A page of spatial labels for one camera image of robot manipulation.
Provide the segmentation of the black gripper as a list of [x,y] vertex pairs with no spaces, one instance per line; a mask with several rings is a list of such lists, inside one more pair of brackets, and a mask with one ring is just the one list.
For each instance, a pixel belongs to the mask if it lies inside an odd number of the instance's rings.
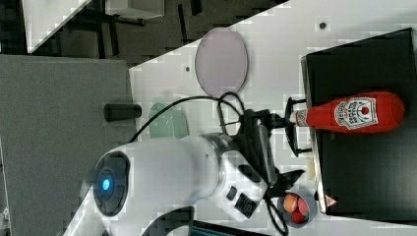
[[245,110],[236,143],[259,177],[267,183],[266,197],[283,197],[305,173],[302,169],[280,173],[274,164],[269,138],[273,129],[287,128],[292,123],[267,109]]

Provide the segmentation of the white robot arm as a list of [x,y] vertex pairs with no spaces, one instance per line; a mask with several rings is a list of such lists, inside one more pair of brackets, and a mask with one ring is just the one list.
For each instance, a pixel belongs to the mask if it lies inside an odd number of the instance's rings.
[[266,203],[277,231],[288,234],[271,201],[301,176],[275,167],[270,132],[294,125],[267,110],[247,110],[237,134],[133,142],[104,154],[83,183],[80,205],[62,236],[191,236],[195,205],[212,202],[231,218],[250,219]]

